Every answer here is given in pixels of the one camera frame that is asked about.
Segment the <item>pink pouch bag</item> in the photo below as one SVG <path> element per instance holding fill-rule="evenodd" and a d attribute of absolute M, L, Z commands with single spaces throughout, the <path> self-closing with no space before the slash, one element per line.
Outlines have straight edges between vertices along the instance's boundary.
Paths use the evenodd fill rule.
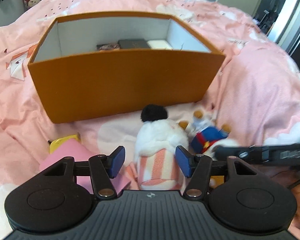
<path fill-rule="evenodd" d="M 75 139 L 69 139 L 49 154 L 49 156 L 40 164 L 39 170 L 43 171 L 64 157 L 73 157 L 75 161 L 88 161 L 88 159 L 93 155 L 93 152 L 90 152 L 80 142 Z M 130 179 L 120 173 L 116 178 L 111 179 L 111 183 L 117 193 L 127 189 L 130 182 Z"/>

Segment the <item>bear plush blue outfit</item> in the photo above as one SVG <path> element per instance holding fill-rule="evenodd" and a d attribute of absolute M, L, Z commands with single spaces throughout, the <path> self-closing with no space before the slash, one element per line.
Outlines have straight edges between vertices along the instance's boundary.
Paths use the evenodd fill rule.
<path fill-rule="evenodd" d="M 214 150 L 218 146 L 238 146 L 235 140 L 228 138 L 231 132 L 229 125 L 223 124 L 218 128 L 211 116 L 201 110 L 194 111 L 192 122 L 182 120 L 178 124 L 188 135 L 194 154 L 205 154 L 214 158 Z"/>

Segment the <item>white dog plush black ears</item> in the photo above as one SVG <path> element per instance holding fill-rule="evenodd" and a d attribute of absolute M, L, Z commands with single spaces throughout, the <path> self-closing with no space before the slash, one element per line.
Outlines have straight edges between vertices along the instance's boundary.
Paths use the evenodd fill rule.
<path fill-rule="evenodd" d="M 127 171 L 135 189 L 182 190 L 185 178 L 175 158 L 177 146 L 189 148 L 188 122 L 168 118 L 165 107 L 147 105 L 141 111 L 142 126 L 136 136 L 134 159 Z"/>

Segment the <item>white glasses case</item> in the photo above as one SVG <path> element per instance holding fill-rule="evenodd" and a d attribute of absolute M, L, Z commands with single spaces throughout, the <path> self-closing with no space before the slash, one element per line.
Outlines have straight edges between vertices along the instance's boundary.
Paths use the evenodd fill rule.
<path fill-rule="evenodd" d="M 151 49 L 173 50 L 173 47 L 166 40 L 148 40 L 147 44 Z"/>

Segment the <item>dark grey small box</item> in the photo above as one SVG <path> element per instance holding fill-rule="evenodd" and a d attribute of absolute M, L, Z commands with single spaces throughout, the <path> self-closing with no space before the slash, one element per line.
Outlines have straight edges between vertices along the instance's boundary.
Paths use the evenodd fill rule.
<path fill-rule="evenodd" d="M 144 39 L 118 40 L 117 44 L 121 49 L 149 49 L 150 48 L 147 41 Z"/>

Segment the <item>pink patterned duvet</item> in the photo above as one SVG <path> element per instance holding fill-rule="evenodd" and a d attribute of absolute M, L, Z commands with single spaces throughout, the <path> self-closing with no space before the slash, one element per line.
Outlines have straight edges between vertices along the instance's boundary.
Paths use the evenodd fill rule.
<path fill-rule="evenodd" d="M 27 67 L 57 16 L 109 10 L 177 16 L 226 55 L 200 106 L 218 125 L 232 127 L 232 140 L 243 146 L 300 142 L 300 70 L 244 12 L 206 0 L 42 0 L 0 27 L 0 239 L 11 232 L 4 200 L 38 173 L 49 154 L 48 140 L 79 133 L 94 153 L 123 145 L 126 161 L 133 159 L 139 113 L 55 125 Z"/>

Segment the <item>orange cardboard storage box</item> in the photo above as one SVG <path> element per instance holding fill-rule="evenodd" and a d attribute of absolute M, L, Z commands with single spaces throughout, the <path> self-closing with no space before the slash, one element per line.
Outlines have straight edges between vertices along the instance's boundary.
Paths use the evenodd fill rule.
<path fill-rule="evenodd" d="M 173 50 L 97 51 L 118 40 L 166 40 Z M 28 64 L 55 124 L 202 100 L 225 56 L 166 14 L 102 11 L 55 18 Z"/>

